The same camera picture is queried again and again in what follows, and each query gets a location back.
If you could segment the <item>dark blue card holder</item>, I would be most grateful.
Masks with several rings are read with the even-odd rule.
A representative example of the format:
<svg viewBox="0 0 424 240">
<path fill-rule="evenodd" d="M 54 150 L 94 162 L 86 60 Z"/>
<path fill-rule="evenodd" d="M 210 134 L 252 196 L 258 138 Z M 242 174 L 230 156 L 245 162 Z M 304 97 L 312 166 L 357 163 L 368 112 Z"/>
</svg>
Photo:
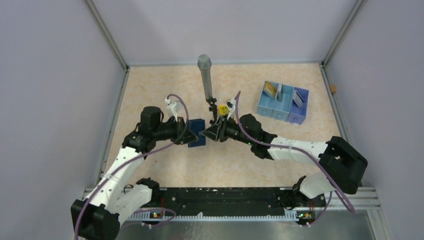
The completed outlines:
<svg viewBox="0 0 424 240">
<path fill-rule="evenodd" d="M 188 121 L 189 130 L 194 133 L 198 140 L 188 144 L 188 148 L 203 147 L 206 145 L 206 137 L 201 134 L 206 129 L 206 123 L 204 119 L 197 118 Z"/>
</svg>

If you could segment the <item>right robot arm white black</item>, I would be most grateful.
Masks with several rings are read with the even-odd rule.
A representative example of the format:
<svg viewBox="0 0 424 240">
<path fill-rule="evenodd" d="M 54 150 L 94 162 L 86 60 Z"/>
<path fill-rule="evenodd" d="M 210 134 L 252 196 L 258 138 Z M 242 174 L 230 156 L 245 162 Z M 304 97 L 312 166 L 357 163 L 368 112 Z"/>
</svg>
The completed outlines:
<svg viewBox="0 0 424 240">
<path fill-rule="evenodd" d="M 313 198 L 332 191 L 356 194 L 368 167 L 366 158 L 342 137 L 332 136 L 321 142 L 284 138 L 263 130 L 252 114 L 245 114 L 239 120 L 222 116 L 201 131 L 201 135 L 215 142 L 232 139 L 245 143 L 260 159 L 318 167 L 319 172 L 302 178 L 293 192 L 293 200 L 299 206 L 307 206 Z"/>
</svg>

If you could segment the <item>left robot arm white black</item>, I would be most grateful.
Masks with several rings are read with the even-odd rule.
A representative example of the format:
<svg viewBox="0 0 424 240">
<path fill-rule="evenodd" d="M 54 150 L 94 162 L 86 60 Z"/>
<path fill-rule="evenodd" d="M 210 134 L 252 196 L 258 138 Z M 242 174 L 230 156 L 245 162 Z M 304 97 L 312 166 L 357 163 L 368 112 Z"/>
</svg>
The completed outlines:
<svg viewBox="0 0 424 240">
<path fill-rule="evenodd" d="M 124 188 L 147 156 L 198 140 L 188 128 L 188 118 L 178 116 L 180 109 L 187 109 L 180 100 L 168 104 L 166 122 L 159 107 L 142 110 L 140 122 L 124 138 L 109 170 L 87 196 L 71 205 L 76 240 L 114 240 L 137 209 L 144 204 L 154 207 L 160 202 L 159 191 L 146 183 L 137 183 L 128 193 L 124 193 Z"/>
</svg>

